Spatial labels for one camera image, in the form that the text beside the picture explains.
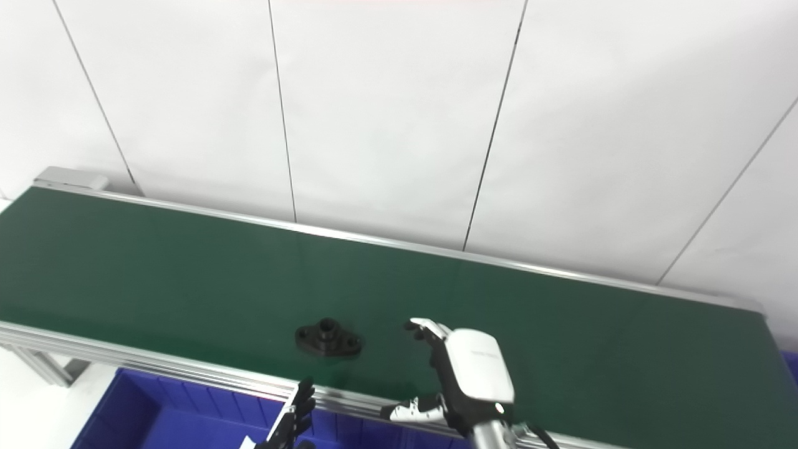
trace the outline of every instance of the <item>black flange part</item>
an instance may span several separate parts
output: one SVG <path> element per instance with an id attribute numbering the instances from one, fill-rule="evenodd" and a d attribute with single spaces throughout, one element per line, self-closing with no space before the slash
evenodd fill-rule
<path id="1" fill-rule="evenodd" d="M 300 327 L 294 338 L 297 346 L 317 356 L 354 356 L 363 348 L 359 336 L 345 330 L 332 318 Z"/>

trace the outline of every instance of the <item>panel seam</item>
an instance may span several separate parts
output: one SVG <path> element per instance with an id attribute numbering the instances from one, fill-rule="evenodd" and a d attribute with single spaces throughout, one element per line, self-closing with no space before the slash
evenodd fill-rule
<path id="1" fill-rule="evenodd" d="M 463 239 L 463 249 L 465 251 L 468 245 L 468 238 L 471 236 L 471 226 L 474 223 L 474 214 L 476 213 L 476 203 L 480 199 L 480 191 L 482 190 L 482 182 L 485 178 L 485 171 L 488 168 L 488 159 L 491 156 L 491 148 L 493 147 L 493 138 L 496 136 L 496 126 L 499 124 L 499 115 L 501 114 L 501 107 L 504 103 L 504 95 L 507 92 L 507 84 L 510 81 L 510 72 L 512 71 L 512 62 L 516 58 L 516 48 L 518 47 L 518 38 L 521 35 L 521 27 L 523 26 L 523 17 L 527 13 L 527 4 L 529 0 L 523 1 L 523 8 L 521 9 L 521 18 L 518 21 L 518 29 L 516 30 L 516 39 L 512 43 L 512 52 L 510 53 L 510 62 L 508 63 L 507 73 L 504 75 L 504 85 L 501 88 L 501 95 L 499 96 L 499 106 L 496 108 L 496 117 L 493 120 L 493 128 L 491 129 L 491 137 L 488 140 L 488 150 L 485 152 L 485 159 L 482 164 L 482 172 L 480 173 L 480 181 L 476 185 L 476 195 L 474 196 L 474 204 L 471 207 L 471 216 L 468 218 L 468 227 L 465 230 L 465 238 Z"/>
<path id="2" fill-rule="evenodd" d="M 701 230 L 709 222 L 709 219 L 712 218 L 712 216 L 715 214 L 717 209 L 721 206 L 721 203 L 723 203 L 723 201 L 725 201 L 726 197 L 729 196 L 729 193 L 731 193 L 731 191 L 734 189 L 734 186 L 737 185 L 737 182 L 743 177 L 743 175 L 749 169 L 749 167 L 754 162 L 754 160 L 757 158 L 757 156 L 759 156 L 759 154 L 762 152 L 762 149 L 764 149 L 764 147 L 768 144 L 768 142 L 770 142 L 770 138 L 773 137 L 773 134 L 776 133 L 776 131 L 779 129 L 779 127 L 784 122 L 784 120 L 787 118 L 787 116 L 790 115 L 792 110 L 795 108 L 796 104 L 798 104 L 798 97 L 796 97 L 795 100 L 792 101 L 790 106 L 787 108 L 787 111 L 784 112 L 784 114 L 782 114 L 781 118 L 779 118 L 779 120 L 776 122 L 776 125 L 773 126 L 773 128 L 770 130 L 768 135 L 765 136 L 764 140 L 762 141 L 762 143 L 757 148 L 757 151 L 755 151 L 753 153 L 753 155 L 748 159 L 748 162 L 746 162 L 745 165 L 743 166 L 742 170 L 740 170 L 740 172 L 737 174 L 737 176 L 734 177 L 734 180 L 732 181 L 732 183 L 725 190 L 725 192 L 723 192 L 723 195 L 721 195 L 721 198 L 717 201 L 717 203 L 715 203 L 715 205 L 709 210 L 709 213 L 704 218 L 704 220 L 701 222 L 701 224 L 698 225 L 698 228 L 696 228 L 695 232 L 693 232 L 693 235 L 690 236 L 690 238 L 687 240 L 687 243 L 685 243 L 685 245 L 683 247 L 681 247 L 681 251 L 679 251 L 679 253 L 676 255 L 676 257 L 674 257 L 674 259 L 670 262 L 668 267 L 662 273 L 662 276 L 660 276 L 659 280 L 657 280 L 656 285 L 659 285 L 665 279 L 665 277 L 668 276 L 668 273 L 670 273 L 670 270 L 673 269 L 674 265 L 676 265 L 676 263 L 679 261 L 679 259 L 681 259 L 681 256 L 684 255 L 684 253 L 687 250 L 687 248 L 693 243 L 693 240 L 695 240 L 696 237 L 698 236 L 698 234 L 701 233 Z"/>
<path id="3" fill-rule="evenodd" d="M 288 131 L 286 129 L 286 109 L 282 103 L 282 83 L 280 81 L 280 64 L 277 61 L 277 38 L 275 36 L 275 16 L 271 12 L 271 0 L 267 2 L 269 6 L 269 26 L 271 27 L 271 48 L 275 53 L 275 74 L 277 75 L 277 93 L 280 98 L 280 117 L 282 118 L 282 141 L 286 146 L 286 164 L 288 166 L 288 186 L 291 190 L 291 208 L 294 210 L 294 223 L 297 223 L 297 204 L 294 198 L 294 177 L 291 174 L 291 157 L 288 152 Z"/>
<path id="4" fill-rule="evenodd" d="M 105 126 L 108 128 L 109 133 L 111 133 L 113 144 L 117 147 L 117 152 L 119 153 L 119 156 L 122 158 L 124 169 L 128 172 L 128 177 L 130 177 L 130 181 L 133 183 L 133 186 L 136 187 L 136 190 L 138 190 L 139 194 L 142 197 L 145 197 L 144 190 L 141 189 L 141 186 L 136 182 L 136 178 L 133 177 L 133 172 L 130 170 L 128 159 L 124 156 L 124 153 L 122 153 L 122 147 L 119 145 L 119 140 L 117 139 L 116 133 L 113 132 L 113 128 L 111 127 L 111 122 L 108 119 L 108 114 L 105 113 L 105 108 L 103 108 L 102 103 L 100 102 L 100 96 L 97 94 L 97 89 L 94 88 L 94 83 L 92 83 L 92 79 L 89 77 L 89 71 L 86 69 L 86 65 L 83 63 L 83 58 L 81 58 L 80 52 L 77 51 L 77 45 L 75 44 L 75 40 L 72 38 L 72 33 L 69 32 L 69 27 L 66 25 L 64 14 L 61 13 L 61 8 L 58 7 L 58 3 L 56 2 L 56 0 L 53 0 L 53 6 L 55 7 L 55 11 L 58 14 L 58 18 L 61 20 L 61 25 L 64 27 L 64 31 L 66 32 L 66 37 L 69 39 L 69 44 L 72 46 L 72 50 L 75 53 L 77 62 L 78 64 L 81 65 L 81 70 L 83 70 L 83 75 L 86 78 L 86 82 L 89 83 L 89 88 L 91 89 L 92 95 L 94 96 L 94 101 L 97 103 L 97 108 L 100 109 L 100 113 L 102 114 L 103 120 L 105 121 Z"/>

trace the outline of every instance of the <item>green conveyor belt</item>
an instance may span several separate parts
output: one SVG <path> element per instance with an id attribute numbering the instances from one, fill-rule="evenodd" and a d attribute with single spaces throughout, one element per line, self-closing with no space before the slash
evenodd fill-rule
<path id="1" fill-rule="evenodd" d="M 300 352 L 323 316 L 353 359 Z M 389 399 L 437 389 L 410 316 L 493 334 L 518 419 L 646 448 L 798 447 L 762 315 L 31 188 L 0 215 L 0 320 Z"/>

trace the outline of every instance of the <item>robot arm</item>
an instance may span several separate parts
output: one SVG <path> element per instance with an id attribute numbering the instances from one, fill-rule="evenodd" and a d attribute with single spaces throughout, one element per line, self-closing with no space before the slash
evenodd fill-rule
<path id="1" fill-rule="evenodd" d="M 451 330 L 426 318 L 412 318 L 405 328 L 432 347 L 430 364 L 441 393 L 383 407 L 381 417 L 415 423 L 445 420 L 475 449 L 515 449 L 515 390 L 496 339 L 473 329 Z M 546 437 L 541 439 L 556 449 Z"/>
<path id="2" fill-rule="evenodd" d="M 297 437 L 310 428 L 310 412 L 316 406 L 316 399 L 313 399 L 315 391 L 310 377 L 300 382 L 277 415 L 266 440 L 256 444 L 253 449 L 294 449 Z M 296 449 L 315 447 L 310 441 L 303 440 Z"/>

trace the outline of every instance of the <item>blue bin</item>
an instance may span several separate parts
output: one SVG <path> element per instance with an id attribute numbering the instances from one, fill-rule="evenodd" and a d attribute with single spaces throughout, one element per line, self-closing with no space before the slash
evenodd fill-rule
<path id="1" fill-rule="evenodd" d="M 787 362 L 787 368 L 790 369 L 792 378 L 798 383 L 798 354 L 784 351 L 781 352 L 781 355 L 784 356 L 784 361 Z"/>
<path id="2" fill-rule="evenodd" d="M 282 403 L 120 369 L 72 449 L 238 449 L 263 441 Z M 317 449 L 468 449 L 468 442 L 313 411 L 301 438 Z"/>

